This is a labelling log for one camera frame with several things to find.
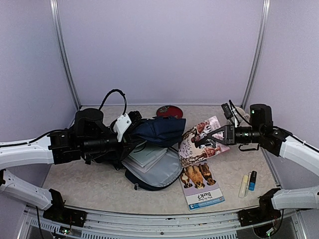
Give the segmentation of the pink illustrated picture book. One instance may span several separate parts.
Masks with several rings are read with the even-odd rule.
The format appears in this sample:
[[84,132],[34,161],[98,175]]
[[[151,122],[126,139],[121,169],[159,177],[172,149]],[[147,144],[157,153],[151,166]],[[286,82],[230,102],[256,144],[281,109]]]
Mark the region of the pink illustrated picture book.
[[216,116],[196,124],[185,132],[178,144],[179,160],[182,167],[191,166],[226,152],[230,147],[208,137],[208,134],[220,128]]

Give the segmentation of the navy blue student backpack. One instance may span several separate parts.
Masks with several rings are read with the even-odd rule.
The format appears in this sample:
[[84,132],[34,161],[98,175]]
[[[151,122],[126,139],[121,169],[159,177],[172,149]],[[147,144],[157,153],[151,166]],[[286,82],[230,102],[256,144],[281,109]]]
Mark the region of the navy blue student backpack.
[[159,191],[175,182],[182,173],[178,151],[186,119],[156,117],[144,119],[133,131],[137,145],[121,156],[116,151],[98,152],[88,156],[96,163],[111,163],[117,170],[124,167],[125,177],[134,189]]

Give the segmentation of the blue white workbook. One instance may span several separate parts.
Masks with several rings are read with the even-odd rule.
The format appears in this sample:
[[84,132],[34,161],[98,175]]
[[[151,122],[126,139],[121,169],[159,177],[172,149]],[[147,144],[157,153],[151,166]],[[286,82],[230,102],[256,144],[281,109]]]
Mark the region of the blue white workbook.
[[190,211],[225,201],[207,161],[183,168],[179,179]]

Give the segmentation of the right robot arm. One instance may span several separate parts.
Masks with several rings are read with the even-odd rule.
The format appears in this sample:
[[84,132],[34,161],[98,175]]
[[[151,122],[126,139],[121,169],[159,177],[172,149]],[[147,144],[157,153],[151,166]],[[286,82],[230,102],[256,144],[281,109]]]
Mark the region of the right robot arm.
[[[237,123],[225,125],[195,142],[205,144],[209,140],[223,145],[239,147],[256,143],[269,153],[291,160],[315,175],[319,173],[319,150],[294,136],[291,132],[273,125],[271,107],[265,104],[250,106],[248,126]],[[259,206],[238,212],[240,224],[248,226],[282,216],[284,209],[318,209],[319,188],[284,190],[274,188],[259,198]]]

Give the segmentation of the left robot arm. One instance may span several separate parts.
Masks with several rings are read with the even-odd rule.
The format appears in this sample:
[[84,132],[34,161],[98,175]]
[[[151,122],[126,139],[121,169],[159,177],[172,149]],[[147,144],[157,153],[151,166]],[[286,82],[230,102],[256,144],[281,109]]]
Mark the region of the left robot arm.
[[28,183],[9,171],[9,168],[32,164],[64,164],[84,159],[90,162],[108,152],[115,151],[126,157],[130,147],[124,141],[125,132],[132,121],[128,114],[120,115],[113,128],[103,123],[101,110],[88,108],[78,111],[70,128],[52,130],[26,142],[16,141],[0,145],[0,191],[32,204],[63,222],[70,216],[61,194]]

